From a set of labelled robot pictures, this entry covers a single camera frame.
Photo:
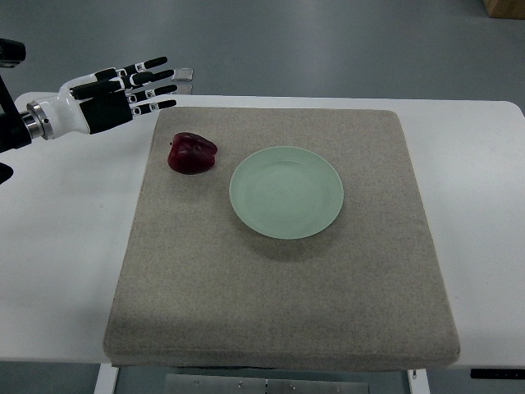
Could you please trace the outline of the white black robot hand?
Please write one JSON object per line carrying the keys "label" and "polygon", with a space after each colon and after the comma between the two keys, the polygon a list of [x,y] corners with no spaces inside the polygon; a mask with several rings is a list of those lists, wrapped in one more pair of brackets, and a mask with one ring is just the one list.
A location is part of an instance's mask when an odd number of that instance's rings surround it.
{"label": "white black robot hand", "polygon": [[[108,68],[67,81],[58,93],[42,99],[42,128],[44,139],[56,139],[78,131],[94,135],[123,125],[133,119],[177,105],[174,99],[156,103],[138,103],[177,91],[177,85],[166,85],[127,94],[125,88],[139,88],[174,76],[175,71],[156,73],[146,71],[167,63],[167,57],[155,57],[120,69]],[[122,76],[121,80],[111,80]]]}

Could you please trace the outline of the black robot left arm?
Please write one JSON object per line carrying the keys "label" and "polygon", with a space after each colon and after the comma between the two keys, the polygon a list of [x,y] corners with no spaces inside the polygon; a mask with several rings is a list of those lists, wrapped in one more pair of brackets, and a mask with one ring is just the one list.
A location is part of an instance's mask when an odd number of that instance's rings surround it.
{"label": "black robot left arm", "polygon": [[6,85],[1,83],[1,151],[25,147],[37,138],[54,140],[72,131],[94,135],[137,116],[175,106],[174,99],[147,102],[177,90],[174,84],[144,88],[174,78],[177,69],[151,71],[165,63],[166,57],[157,57],[69,80],[57,93],[28,103],[23,112],[18,111]]}

